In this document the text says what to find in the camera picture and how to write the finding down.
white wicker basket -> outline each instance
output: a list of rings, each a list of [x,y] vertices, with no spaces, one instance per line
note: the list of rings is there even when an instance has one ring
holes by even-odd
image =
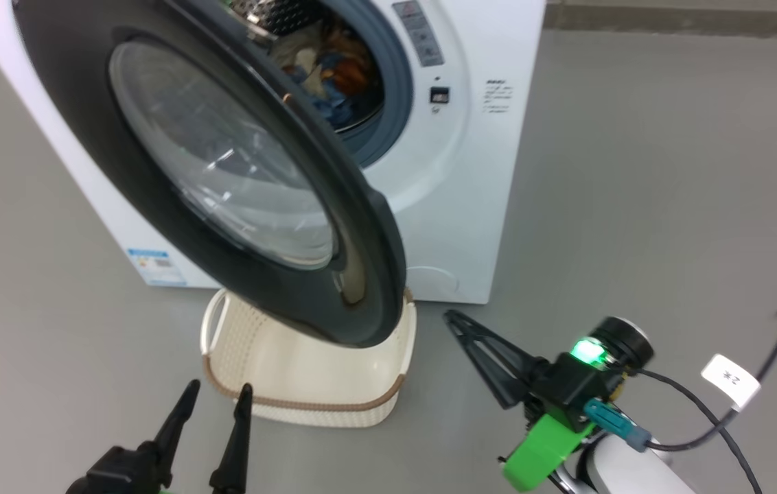
[[[404,300],[401,321],[388,340],[351,349],[294,331],[221,290],[202,322],[206,376],[232,398],[250,382],[253,413],[264,419],[322,427],[377,425],[394,409],[413,356],[416,306],[410,294]]]

laundry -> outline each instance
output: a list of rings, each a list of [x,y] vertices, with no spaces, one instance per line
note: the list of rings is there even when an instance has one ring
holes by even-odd
[[[315,22],[279,37],[269,56],[333,128],[372,113],[366,106],[373,103],[363,96],[378,85],[378,75],[369,50],[342,20]]]

open door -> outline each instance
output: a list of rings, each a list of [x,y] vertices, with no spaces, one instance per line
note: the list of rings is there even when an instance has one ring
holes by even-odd
[[[218,0],[22,0],[69,127],[158,231],[235,294],[336,344],[379,344],[406,266],[386,200]]]

green led light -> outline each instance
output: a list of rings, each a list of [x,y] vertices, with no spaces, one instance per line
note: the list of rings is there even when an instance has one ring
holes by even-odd
[[[584,364],[598,366],[605,363],[605,348],[590,338],[584,338],[575,344],[571,349],[571,355]]]

green 3d-printed part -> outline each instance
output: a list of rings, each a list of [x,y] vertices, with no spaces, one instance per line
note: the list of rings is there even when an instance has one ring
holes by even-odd
[[[582,432],[574,432],[552,416],[542,416],[508,457],[505,478],[517,492],[532,491],[565,462],[595,426],[590,424]]]

